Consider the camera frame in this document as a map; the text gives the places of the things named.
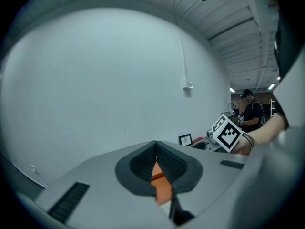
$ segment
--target brown wall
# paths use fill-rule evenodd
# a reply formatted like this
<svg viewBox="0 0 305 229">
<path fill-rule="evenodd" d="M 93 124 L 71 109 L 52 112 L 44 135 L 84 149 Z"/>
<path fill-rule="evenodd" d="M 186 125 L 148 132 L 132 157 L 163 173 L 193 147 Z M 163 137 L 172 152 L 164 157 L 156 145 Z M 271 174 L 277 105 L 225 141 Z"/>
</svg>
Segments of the brown wall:
<svg viewBox="0 0 305 229">
<path fill-rule="evenodd" d="M 254 98 L 261 104 L 269 104 L 269 100 L 275 100 L 273 93 L 263 93 L 263 94 L 254 94 Z M 235 101 L 237 103 L 239 114 L 244 112 L 247 106 L 247 102 L 245 99 L 241 99 L 240 94 L 231 95 L 231 101 Z"/>
</svg>

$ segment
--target forearm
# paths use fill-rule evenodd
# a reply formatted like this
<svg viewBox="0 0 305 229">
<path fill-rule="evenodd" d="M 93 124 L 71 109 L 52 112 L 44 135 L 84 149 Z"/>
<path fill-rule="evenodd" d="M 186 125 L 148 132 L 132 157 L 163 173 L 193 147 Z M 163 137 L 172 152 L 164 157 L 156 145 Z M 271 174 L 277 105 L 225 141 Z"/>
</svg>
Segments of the forearm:
<svg viewBox="0 0 305 229">
<path fill-rule="evenodd" d="M 274 139 L 281 131 L 285 129 L 286 118 L 282 115 L 277 114 L 271 118 L 261 128 L 248 133 L 259 143 L 269 143 Z"/>
<path fill-rule="evenodd" d="M 252 119 L 252 120 L 245 121 L 244 125 L 245 126 L 251 126 L 251 125 L 256 125 L 257 123 L 258 123 L 258 120 Z"/>
</svg>

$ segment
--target human hand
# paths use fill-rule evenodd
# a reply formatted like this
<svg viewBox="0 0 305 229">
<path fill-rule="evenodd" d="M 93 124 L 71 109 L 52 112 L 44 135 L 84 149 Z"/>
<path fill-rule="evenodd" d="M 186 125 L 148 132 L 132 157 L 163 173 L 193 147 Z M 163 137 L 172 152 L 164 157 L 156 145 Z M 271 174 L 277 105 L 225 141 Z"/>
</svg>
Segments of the human hand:
<svg viewBox="0 0 305 229">
<path fill-rule="evenodd" d="M 230 153 L 236 155 L 249 155 L 251 153 L 251 149 L 251 145 L 247 138 L 242 136 Z"/>
</svg>

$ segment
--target person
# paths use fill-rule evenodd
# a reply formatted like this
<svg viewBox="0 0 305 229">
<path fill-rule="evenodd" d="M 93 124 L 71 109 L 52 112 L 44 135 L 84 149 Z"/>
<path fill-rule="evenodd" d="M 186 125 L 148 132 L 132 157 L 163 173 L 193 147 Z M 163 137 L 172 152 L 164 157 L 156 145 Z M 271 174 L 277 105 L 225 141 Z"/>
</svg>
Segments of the person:
<svg viewBox="0 0 305 229">
<path fill-rule="evenodd" d="M 270 2 L 279 8 L 279 22 L 275 35 L 274 52 L 282 80 L 293 66 L 304 46 L 304 24 L 300 22 L 299 16 L 295 14 L 304 5 L 302 4 L 303 0 L 270 0 Z M 252 139 L 252 143 L 245 136 L 242 136 L 231 153 L 249 155 L 255 144 L 271 142 L 281 131 L 288 127 L 287 119 L 281 106 L 277 103 L 275 107 L 278 112 L 276 116 L 261 128 L 248 133 L 247 136 Z"/>
<path fill-rule="evenodd" d="M 244 90 L 242 97 L 248 104 L 244 111 L 244 122 L 241 122 L 240 127 L 244 132 L 249 133 L 260 127 L 261 107 L 249 89 Z"/>
</svg>

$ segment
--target corrugated metal ceiling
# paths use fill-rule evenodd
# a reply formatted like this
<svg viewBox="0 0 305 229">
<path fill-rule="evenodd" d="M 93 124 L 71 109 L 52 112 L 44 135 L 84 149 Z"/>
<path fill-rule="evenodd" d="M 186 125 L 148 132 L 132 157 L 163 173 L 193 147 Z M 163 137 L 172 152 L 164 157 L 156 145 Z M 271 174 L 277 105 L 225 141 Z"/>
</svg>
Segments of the corrugated metal ceiling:
<svg viewBox="0 0 305 229">
<path fill-rule="evenodd" d="M 8 50 L 20 33 L 41 15 L 77 1 L 81 0 L 30 0 L 8 31 L 4 50 Z M 171 0 L 135 1 L 172 12 Z M 236 92 L 245 88 L 264 91 L 271 83 L 277 83 L 274 41 L 278 11 L 275 5 L 263 0 L 173 0 L 173 3 L 175 16 L 199 30 L 224 57 L 231 86 Z M 260 10 L 261 5 L 266 7 L 264 11 Z M 267 31 L 266 26 L 260 24 L 265 21 L 268 21 Z"/>
</svg>

